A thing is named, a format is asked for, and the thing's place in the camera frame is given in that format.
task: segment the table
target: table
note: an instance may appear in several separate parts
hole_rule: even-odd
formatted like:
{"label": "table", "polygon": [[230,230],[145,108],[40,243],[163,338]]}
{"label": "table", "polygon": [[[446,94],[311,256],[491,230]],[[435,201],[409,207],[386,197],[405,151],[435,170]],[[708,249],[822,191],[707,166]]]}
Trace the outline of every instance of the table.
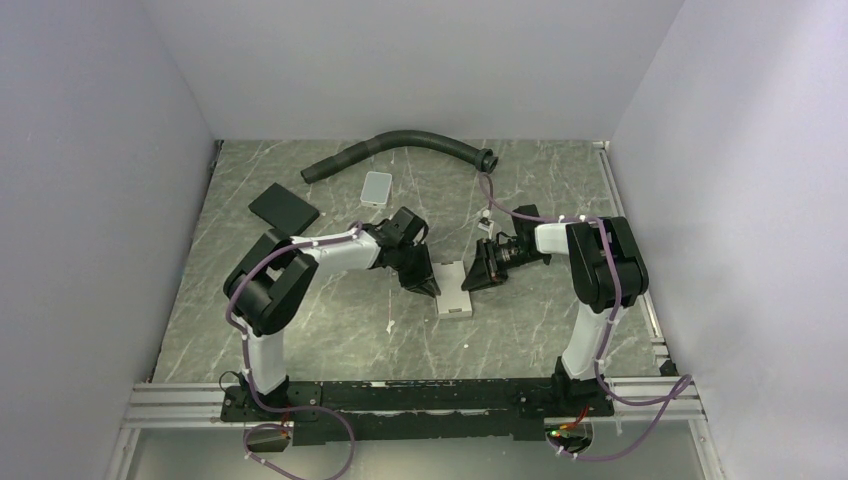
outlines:
{"label": "table", "polygon": [[[419,148],[383,152],[307,185],[302,168],[354,143],[226,141],[194,234],[154,382],[211,382],[241,365],[236,331],[225,323],[224,279],[268,228],[248,204],[277,182],[321,211],[304,235],[377,222],[406,206],[430,225],[434,262],[466,270],[486,206],[475,171]],[[542,215],[612,214],[609,190],[587,141],[471,140],[500,157],[498,200],[535,203]],[[369,170],[393,175],[384,210],[360,204]],[[497,212],[498,226],[512,234]],[[391,270],[350,271],[314,283],[286,327],[288,373],[296,380],[400,380],[548,376],[570,338],[578,302],[567,258],[510,270],[509,281],[471,294],[474,315],[439,320],[433,299],[403,290]],[[608,350],[613,376],[658,375],[645,314],[629,309]]]}

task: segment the gray wall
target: gray wall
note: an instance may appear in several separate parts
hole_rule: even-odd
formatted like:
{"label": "gray wall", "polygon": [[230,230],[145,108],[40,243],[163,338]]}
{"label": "gray wall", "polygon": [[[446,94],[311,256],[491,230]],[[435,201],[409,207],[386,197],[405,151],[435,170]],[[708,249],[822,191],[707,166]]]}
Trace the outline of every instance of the gray wall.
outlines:
{"label": "gray wall", "polygon": [[218,138],[609,139],[683,0],[144,0]]}
{"label": "gray wall", "polygon": [[848,476],[848,4],[689,0],[612,140],[730,478]]}
{"label": "gray wall", "polygon": [[211,154],[140,2],[0,4],[0,477],[103,475]]}

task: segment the gray marble table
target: gray marble table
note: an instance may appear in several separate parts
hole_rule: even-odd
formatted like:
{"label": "gray marble table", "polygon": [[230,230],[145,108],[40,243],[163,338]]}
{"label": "gray marble table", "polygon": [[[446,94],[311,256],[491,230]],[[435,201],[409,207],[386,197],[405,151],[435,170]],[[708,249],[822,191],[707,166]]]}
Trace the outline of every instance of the gray marble table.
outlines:
{"label": "gray marble table", "polygon": [[[340,232],[406,206],[430,225],[434,262],[462,259],[466,269],[485,233],[486,206],[475,171],[437,152],[401,148],[307,185],[299,171],[345,148],[338,141],[227,141],[195,231],[182,284],[154,375],[156,382],[210,382],[236,370],[241,350],[223,312],[222,283],[269,228],[247,209],[277,182],[322,216],[304,235]],[[583,141],[469,141],[495,150],[497,198],[535,203],[543,215],[612,213],[592,144]],[[369,170],[391,173],[389,206],[360,205]],[[505,214],[494,215],[512,234]],[[400,288],[390,270],[351,271],[314,283],[286,328],[289,374],[299,380],[494,378],[550,375],[577,316],[567,258],[510,271],[509,281],[471,294],[474,315],[439,320],[431,298]],[[608,373],[658,375],[643,313],[630,309],[610,347]]]}

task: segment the black hose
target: black hose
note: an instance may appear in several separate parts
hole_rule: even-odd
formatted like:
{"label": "black hose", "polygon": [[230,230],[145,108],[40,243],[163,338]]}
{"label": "black hose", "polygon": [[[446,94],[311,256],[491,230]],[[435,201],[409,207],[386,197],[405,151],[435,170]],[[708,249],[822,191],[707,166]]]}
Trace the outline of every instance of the black hose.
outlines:
{"label": "black hose", "polygon": [[300,176],[306,183],[315,183],[368,157],[398,147],[422,147],[446,153],[470,163],[480,172],[492,173],[498,164],[498,157],[489,148],[474,148],[467,143],[436,133],[420,130],[395,130],[381,133],[370,140],[351,145],[331,157],[304,168],[300,171]]}

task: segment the white wall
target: white wall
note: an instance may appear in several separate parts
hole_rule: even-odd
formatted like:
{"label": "white wall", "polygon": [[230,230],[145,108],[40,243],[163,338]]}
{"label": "white wall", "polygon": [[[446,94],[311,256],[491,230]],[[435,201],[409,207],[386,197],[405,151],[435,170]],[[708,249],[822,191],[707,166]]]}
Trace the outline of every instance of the white wall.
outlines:
{"label": "white wall", "polygon": [[0,2],[0,477],[102,477],[212,150],[140,2]]}
{"label": "white wall", "polygon": [[609,139],[683,0],[144,0],[218,138]]}
{"label": "white wall", "polygon": [[688,0],[612,140],[730,478],[848,476],[848,3]]}

